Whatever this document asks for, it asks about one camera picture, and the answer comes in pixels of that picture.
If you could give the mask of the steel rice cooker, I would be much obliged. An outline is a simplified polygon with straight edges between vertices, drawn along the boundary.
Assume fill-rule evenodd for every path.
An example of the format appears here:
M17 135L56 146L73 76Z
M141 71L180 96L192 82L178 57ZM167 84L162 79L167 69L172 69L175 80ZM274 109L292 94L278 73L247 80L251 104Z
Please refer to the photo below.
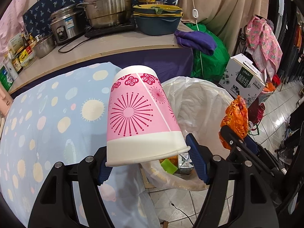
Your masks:
M50 16L51 31L58 45L69 42L86 29L85 11L76 4L53 12Z

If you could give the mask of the white seasoning box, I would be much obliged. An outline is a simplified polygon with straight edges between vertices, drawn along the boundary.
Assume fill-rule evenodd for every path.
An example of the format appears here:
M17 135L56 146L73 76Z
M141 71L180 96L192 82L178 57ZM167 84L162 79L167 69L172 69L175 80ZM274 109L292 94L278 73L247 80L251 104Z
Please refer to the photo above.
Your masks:
M8 47L14 54L23 46L22 34L20 32L8 41Z

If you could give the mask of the clear glass food container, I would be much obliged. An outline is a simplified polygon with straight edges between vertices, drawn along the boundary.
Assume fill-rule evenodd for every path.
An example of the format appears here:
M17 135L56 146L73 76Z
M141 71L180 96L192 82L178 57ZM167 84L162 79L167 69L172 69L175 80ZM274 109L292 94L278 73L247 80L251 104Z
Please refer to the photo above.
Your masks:
M24 53L20 54L19 61L23 68L28 68L35 61L35 52L31 52L29 55L25 55Z

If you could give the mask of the dark soy sauce bottle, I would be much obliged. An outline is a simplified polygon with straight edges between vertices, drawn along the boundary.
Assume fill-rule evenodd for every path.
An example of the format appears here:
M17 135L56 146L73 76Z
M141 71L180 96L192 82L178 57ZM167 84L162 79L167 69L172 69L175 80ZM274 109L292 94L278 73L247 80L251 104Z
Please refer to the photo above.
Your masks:
M11 61L16 72L19 74L23 70L23 67L21 66L18 58L15 55L11 55Z

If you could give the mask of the pink floral garment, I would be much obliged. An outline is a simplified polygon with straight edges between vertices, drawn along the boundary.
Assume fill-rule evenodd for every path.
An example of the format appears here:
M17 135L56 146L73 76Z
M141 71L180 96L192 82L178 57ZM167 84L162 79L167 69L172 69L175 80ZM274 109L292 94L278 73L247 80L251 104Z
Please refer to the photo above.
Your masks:
M252 17L245 28L247 51L257 68L271 81L277 73L282 58L282 50L271 26L266 19Z

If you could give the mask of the white milk carton box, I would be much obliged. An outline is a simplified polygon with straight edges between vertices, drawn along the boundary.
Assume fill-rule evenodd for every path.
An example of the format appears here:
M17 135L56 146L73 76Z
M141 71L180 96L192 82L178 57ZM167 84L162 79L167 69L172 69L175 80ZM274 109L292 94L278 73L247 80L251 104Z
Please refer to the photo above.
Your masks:
M243 54L238 54L229 59L219 85L233 98L241 96L246 107L250 107L263 91L265 78L264 74L253 66L253 61Z

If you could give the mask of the white lined trash bin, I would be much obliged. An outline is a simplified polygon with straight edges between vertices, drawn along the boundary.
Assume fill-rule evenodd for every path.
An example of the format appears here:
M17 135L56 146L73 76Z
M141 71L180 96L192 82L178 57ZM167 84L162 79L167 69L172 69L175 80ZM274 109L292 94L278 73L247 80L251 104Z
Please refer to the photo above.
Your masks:
M210 81L182 76L163 82L162 87L182 134L191 133L212 154L228 157L229 150L219 140L219 131L225 111L233 101L231 95ZM158 189L199 192L208 188L198 178L196 170L188 176L179 177L167 173L159 161L142 163L141 166L149 182Z

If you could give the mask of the black induction cooktop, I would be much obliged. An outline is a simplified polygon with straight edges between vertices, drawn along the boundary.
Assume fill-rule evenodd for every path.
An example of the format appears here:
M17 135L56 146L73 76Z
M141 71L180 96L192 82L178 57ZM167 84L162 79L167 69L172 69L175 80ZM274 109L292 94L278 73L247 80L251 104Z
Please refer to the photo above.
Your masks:
M124 25L117 25L111 27L104 27L104 28L89 28L85 32L86 38L99 38L101 36L111 35L115 33L122 33L128 31L134 31L136 29L136 25L134 23L124 24Z

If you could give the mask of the green milk carton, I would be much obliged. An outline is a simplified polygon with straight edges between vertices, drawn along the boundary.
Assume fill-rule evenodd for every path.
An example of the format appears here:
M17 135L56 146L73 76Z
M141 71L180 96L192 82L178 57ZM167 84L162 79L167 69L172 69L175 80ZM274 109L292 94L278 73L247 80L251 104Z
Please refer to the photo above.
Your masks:
M189 153L181 153L178 155L178 170L177 173L189 175L194 169L194 165Z

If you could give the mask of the green tin can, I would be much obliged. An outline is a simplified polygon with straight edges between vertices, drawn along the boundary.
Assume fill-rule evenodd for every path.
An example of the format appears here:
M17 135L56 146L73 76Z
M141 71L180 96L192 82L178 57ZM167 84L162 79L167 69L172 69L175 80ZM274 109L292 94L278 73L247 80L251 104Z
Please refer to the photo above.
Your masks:
M14 82L10 73L7 71L6 67L3 64L1 64L0 69L0 81L6 91L10 90Z

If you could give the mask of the small steel lidded pot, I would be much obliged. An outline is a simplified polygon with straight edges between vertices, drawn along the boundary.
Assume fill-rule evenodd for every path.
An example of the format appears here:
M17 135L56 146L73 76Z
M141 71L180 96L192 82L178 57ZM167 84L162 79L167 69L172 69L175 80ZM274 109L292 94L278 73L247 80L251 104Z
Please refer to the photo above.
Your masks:
M53 34L44 36L33 47L33 51L35 52L35 55L41 59L45 57L47 54L49 54L51 51L53 51L56 48L57 44L54 39Z

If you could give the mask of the purple counter skirt cloth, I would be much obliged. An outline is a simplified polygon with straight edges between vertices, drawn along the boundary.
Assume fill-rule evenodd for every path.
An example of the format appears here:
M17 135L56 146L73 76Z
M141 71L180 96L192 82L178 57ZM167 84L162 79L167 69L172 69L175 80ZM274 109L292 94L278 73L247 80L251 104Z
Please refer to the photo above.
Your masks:
M191 75L193 69L193 50L190 48L173 48L131 51L84 61L40 77L17 91L14 91L11 96L15 98L21 93L58 75L66 74L81 67L104 62L111 62L120 68L131 65L144 65L152 68L160 78L160 81L165 82L173 77L189 77Z

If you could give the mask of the pink curtain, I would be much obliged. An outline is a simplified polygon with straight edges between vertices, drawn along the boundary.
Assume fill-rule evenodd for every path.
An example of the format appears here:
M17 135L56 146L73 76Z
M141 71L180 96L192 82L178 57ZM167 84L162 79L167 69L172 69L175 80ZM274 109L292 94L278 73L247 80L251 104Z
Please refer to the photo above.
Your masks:
M27 0L12 0L1 18L1 57L7 51L9 40L24 27L22 19Z

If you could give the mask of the white bottle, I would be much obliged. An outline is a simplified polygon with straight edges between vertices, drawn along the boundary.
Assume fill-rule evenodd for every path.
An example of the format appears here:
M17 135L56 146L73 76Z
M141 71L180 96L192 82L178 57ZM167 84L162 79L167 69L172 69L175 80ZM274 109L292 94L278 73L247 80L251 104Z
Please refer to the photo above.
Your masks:
M10 73L13 80L16 80L18 78L18 73L15 70L15 68L8 56L4 57L4 64L5 64L6 68L8 69L8 72Z

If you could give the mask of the green wasabi box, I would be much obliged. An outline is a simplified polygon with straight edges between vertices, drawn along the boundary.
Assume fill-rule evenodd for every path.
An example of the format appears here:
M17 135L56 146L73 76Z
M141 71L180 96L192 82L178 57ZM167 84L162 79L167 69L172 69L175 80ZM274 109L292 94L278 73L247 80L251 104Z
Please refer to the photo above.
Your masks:
M178 170L178 158L171 157L160 160L162 168L169 174L174 174Z

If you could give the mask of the beige curtain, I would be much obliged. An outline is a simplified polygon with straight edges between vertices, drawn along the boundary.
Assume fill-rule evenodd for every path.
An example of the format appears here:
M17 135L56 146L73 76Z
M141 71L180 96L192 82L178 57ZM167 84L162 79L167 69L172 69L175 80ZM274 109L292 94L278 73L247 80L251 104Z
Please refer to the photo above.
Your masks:
M254 15L268 14L269 0L179 0L185 23L202 22L233 53L239 29Z

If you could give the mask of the light blue dotted tablecloth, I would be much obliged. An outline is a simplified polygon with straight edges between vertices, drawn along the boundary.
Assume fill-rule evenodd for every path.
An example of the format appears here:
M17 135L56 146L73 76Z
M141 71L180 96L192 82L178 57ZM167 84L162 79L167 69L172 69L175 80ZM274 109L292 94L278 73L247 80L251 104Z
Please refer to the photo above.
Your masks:
M1 137L1 193L25 227L53 165L79 163L106 146L110 89L120 70L96 63L14 99ZM139 165L114 167L98 190L115 227L160 227Z

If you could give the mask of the pink paper cup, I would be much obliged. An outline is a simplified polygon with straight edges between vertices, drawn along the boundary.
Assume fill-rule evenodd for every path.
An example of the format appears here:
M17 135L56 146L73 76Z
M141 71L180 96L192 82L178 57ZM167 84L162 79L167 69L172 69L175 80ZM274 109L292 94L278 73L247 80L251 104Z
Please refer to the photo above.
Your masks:
M160 160L189 149L156 72L143 65L119 71L108 104L106 166Z

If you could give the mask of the stacked teal yellow basins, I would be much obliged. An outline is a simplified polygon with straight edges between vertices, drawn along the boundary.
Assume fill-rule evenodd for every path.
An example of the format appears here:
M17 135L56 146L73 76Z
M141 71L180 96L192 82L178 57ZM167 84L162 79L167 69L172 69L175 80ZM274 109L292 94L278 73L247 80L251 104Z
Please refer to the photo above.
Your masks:
M174 5L145 4L133 9L137 27L149 36L173 34L183 17L182 8Z

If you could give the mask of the green bag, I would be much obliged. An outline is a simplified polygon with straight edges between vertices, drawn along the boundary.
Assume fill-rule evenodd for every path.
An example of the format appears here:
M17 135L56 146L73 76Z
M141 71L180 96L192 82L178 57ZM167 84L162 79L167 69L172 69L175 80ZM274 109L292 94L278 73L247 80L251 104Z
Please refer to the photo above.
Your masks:
M209 31L203 23L198 23L197 25L186 23L185 25L194 31L199 30L210 35L217 44L212 56L208 56L196 49L193 50L191 77L205 79L211 82L219 82L230 59L226 46L223 41Z

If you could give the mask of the large steel steamer pot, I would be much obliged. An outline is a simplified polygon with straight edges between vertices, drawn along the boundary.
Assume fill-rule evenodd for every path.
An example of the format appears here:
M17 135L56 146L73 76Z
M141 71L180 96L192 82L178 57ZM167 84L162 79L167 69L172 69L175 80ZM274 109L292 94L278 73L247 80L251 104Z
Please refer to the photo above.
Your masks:
M83 0L77 6L84 8L91 27L96 29L125 24L131 17L131 0Z

